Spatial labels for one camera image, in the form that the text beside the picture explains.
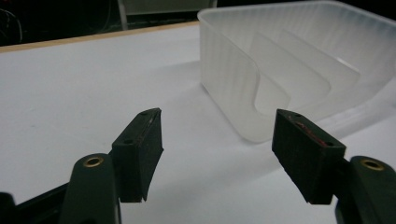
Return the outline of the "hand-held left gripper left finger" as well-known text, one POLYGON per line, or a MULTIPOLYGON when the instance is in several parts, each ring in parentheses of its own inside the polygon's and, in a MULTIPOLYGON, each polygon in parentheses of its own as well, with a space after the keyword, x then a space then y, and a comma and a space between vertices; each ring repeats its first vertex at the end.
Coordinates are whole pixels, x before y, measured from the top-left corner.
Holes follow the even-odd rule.
POLYGON ((147 199, 163 153, 161 113, 151 108, 137 114, 109 153, 75 163, 59 224, 121 224, 121 203, 147 199))

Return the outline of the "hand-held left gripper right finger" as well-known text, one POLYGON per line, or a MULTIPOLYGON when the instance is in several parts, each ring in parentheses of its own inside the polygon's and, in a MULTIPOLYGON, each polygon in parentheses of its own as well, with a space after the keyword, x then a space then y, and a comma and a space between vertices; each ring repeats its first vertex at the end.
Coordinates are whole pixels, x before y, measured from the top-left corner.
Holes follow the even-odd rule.
POLYGON ((396 224, 396 171, 346 146, 301 114, 276 111, 272 150, 310 204, 337 199, 337 224, 396 224))

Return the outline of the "translucent white plastic organizer bin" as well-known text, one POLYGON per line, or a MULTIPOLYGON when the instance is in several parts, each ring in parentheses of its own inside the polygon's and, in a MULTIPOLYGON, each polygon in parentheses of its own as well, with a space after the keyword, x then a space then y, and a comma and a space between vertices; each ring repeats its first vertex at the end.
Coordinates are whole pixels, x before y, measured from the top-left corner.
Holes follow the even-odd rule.
POLYGON ((335 1, 199 12, 201 82, 245 139, 273 135, 276 110, 324 119, 396 76, 396 21, 335 1))

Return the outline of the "grey metal stand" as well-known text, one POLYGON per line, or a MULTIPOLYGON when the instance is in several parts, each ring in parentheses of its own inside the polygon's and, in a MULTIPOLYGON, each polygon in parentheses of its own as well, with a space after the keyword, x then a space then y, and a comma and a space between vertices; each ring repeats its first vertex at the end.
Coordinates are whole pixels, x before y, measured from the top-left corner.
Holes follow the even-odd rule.
POLYGON ((202 9, 217 6, 218 0, 117 0, 120 26, 128 30, 129 25, 139 20, 167 21, 177 18, 192 18, 202 9))

